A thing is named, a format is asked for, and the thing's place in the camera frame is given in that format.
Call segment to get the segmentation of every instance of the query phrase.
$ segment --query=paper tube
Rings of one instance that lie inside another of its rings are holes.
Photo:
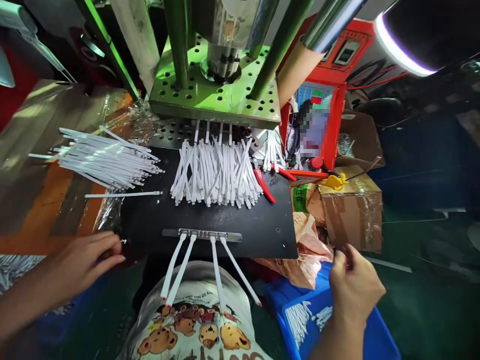
[[[290,100],[300,85],[325,56],[325,52],[316,53],[307,49],[300,37],[276,78],[280,109]]]

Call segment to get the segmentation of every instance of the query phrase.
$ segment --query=orange table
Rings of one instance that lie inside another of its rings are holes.
[[[0,254],[47,255],[96,230],[105,188],[28,157],[65,143],[58,128],[93,132],[128,116],[123,89],[40,80],[0,135]]]

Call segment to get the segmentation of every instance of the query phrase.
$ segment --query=blue plastic bin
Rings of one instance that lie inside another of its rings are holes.
[[[76,323],[91,311],[89,305],[102,288],[105,276],[100,277],[92,286],[71,301],[72,307],[65,314],[48,312],[35,322],[39,338],[43,343],[61,344],[67,332],[73,329]]]
[[[307,335],[305,335],[305,340],[300,345],[300,349],[297,349],[285,311],[303,301],[311,303],[308,308],[313,315],[326,307],[332,306],[332,293],[329,285],[331,268],[332,265],[330,263],[322,263],[322,268],[316,279],[315,290],[293,286],[287,279],[280,279],[265,285],[265,295],[274,308],[291,359],[307,359],[313,347],[319,341],[320,330],[314,321],[309,321],[306,324]],[[396,360],[400,358],[399,349],[390,335],[380,312],[375,308],[368,317],[366,324],[363,341],[363,359]]]

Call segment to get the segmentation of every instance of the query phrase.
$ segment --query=black work surface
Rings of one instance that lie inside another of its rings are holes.
[[[250,210],[246,206],[223,206],[203,202],[195,205],[185,199],[179,206],[170,195],[175,181],[180,153],[178,150],[151,147],[151,153],[161,161],[165,173],[147,178],[144,186],[131,192],[162,191],[158,196],[125,197],[120,210],[122,239],[125,256],[140,259],[148,254],[171,255],[179,238],[162,236],[163,229],[197,229],[241,233],[242,241],[229,242],[228,247],[236,258],[296,259],[297,242],[292,217],[289,181],[276,173],[264,173],[265,183],[276,199],[271,204],[263,195]],[[189,239],[180,250],[184,254]],[[220,242],[216,246],[219,257],[228,256]],[[212,258],[209,240],[196,240],[192,257]]]

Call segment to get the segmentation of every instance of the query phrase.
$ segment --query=red pliers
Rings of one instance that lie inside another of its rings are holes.
[[[269,188],[267,187],[267,184],[265,183],[264,180],[264,173],[261,169],[263,163],[259,163],[259,161],[256,158],[251,158],[251,163],[253,164],[253,172],[255,173],[256,180],[260,184],[261,189],[263,190],[263,193],[265,194],[266,198],[268,201],[270,201],[272,204],[275,204],[277,200],[275,200],[274,196],[270,192]],[[275,170],[275,166],[272,164],[271,169]],[[297,178],[290,174],[288,171],[279,168],[278,173],[280,175],[283,175],[285,178],[287,178],[290,181],[297,181]]]

